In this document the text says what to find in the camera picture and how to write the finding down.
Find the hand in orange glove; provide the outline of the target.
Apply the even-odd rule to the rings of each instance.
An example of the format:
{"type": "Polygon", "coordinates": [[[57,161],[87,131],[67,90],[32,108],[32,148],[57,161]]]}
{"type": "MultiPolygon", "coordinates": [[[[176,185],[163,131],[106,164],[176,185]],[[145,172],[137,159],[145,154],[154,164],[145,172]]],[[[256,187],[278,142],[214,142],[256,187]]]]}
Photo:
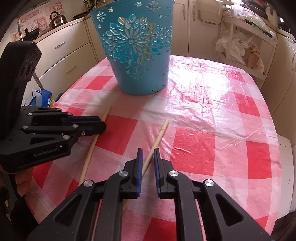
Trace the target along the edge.
{"type": "Polygon", "coordinates": [[[16,190],[21,197],[31,189],[33,169],[34,168],[29,168],[15,174],[16,190]]]}

